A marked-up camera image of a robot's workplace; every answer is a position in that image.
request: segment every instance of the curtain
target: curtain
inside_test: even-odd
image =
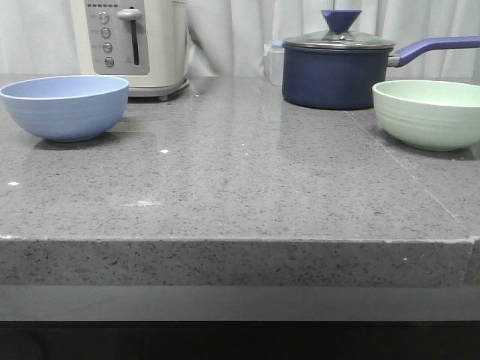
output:
[[[78,74],[67,0],[1,0],[0,73]],[[263,44],[326,29],[320,9],[361,9],[352,30],[395,41],[480,35],[479,0],[187,0],[189,75],[263,76]],[[427,52],[389,77],[476,77],[477,49]]]

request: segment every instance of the toaster button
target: toaster button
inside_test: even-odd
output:
[[[105,58],[105,65],[109,68],[111,68],[113,66],[113,64],[115,64],[115,62],[113,61],[113,58]]]
[[[102,47],[103,47],[103,51],[105,53],[111,53],[112,52],[113,46],[112,46],[111,43],[104,43]]]
[[[108,16],[108,13],[106,13],[105,11],[102,11],[98,14],[98,19],[100,19],[100,22],[102,24],[106,24],[108,23],[108,20],[110,20],[110,16]]]
[[[103,36],[104,38],[106,38],[106,39],[110,37],[110,29],[109,29],[109,28],[102,28],[102,29],[100,30],[100,33],[101,33],[102,36]]]

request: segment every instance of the bowl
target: bowl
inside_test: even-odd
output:
[[[380,125],[417,149],[449,151],[480,141],[480,86],[395,80],[373,86]]]
[[[110,129],[123,116],[128,81],[114,76],[52,76],[0,88],[11,118],[48,140],[75,142]]]

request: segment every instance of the bowl rim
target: bowl rim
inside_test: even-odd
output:
[[[74,96],[58,96],[58,97],[28,97],[28,96],[13,96],[9,94],[5,94],[4,90],[10,86],[15,86],[19,85],[21,83],[33,83],[36,81],[40,80],[46,80],[46,79],[62,79],[62,78],[78,78],[78,77],[83,77],[83,78],[104,78],[104,79],[114,79],[114,80],[120,80],[121,82],[124,83],[123,86],[113,90],[113,91],[99,91],[99,92],[92,92],[91,94],[81,94],[81,95],[74,95]],[[62,76],[44,76],[44,77],[37,77],[34,79],[27,79],[27,80],[21,80],[21,81],[16,81],[12,82],[11,84],[7,84],[5,86],[0,87],[0,97],[3,98],[9,98],[9,99],[17,99],[17,100],[30,100],[30,101],[57,101],[57,100],[70,100],[70,99],[81,99],[81,98],[91,98],[94,96],[99,96],[99,95],[105,95],[105,94],[111,94],[113,92],[117,92],[119,90],[124,90],[125,88],[130,87],[130,83],[126,80],[123,79],[119,76],[108,76],[108,75],[62,75]]]
[[[462,87],[470,87],[470,88],[477,88],[480,89],[479,85],[474,84],[466,84],[464,82],[455,82],[455,81],[443,81],[443,80],[427,80],[427,79],[399,79],[399,80],[386,80],[382,82],[378,82],[372,87],[373,93],[377,93],[379,95],[385,96],[387,98],[399,100],[399,101],[406,101],[411,104],[421,104],[421,105],[433,105],[435,107],[449,107],[449,108],[460,108],[460,109],[476,109],[480,108],[480,103],[478,105],[451,105],[447,103],[433,103],[430,101],[419,101],[419,100],[411,100],[406,99],[405,97],[399,97],[390,95],[384,91],[380,91],[378,89],[379,86],[385,83],[446,83],[446,84],[455,84],[455,86],[462,86]]]

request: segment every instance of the toaster control panel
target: toaster control panel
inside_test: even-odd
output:
[[[93,68],[100,75],[150,72],[143,0],[85,0]]]

